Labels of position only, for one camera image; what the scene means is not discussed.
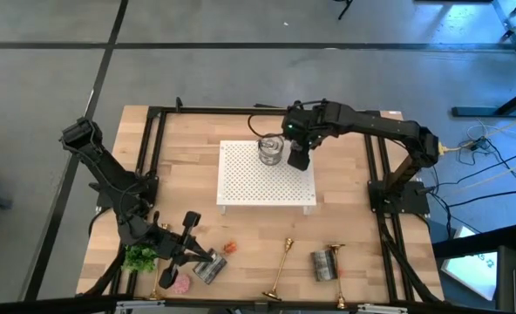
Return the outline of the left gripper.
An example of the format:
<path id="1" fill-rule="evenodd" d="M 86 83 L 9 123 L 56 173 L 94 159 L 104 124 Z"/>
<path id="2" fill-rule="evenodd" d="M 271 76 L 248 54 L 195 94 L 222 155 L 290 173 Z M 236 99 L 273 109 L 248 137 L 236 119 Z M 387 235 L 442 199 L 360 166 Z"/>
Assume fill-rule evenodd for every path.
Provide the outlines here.
<path id="1" fill-rule="evenodd" d="M 176 281 L 179 267 L 186 263 L 208 263 L 212 260 L 211 254 L 204 250 L 191 235 L 191 231 L 200 221 L 200 214 L 188 211 L 183 221 L 183 233 L 175 234 L 158 225 L 160 212 L 153 214 L 153 223 L 158 227 L 159 241 L 156 248 L 158 258 L 170 260 L 169 266 L 164 269 L 158 281 L 159 287 L 170 288 Z"/>

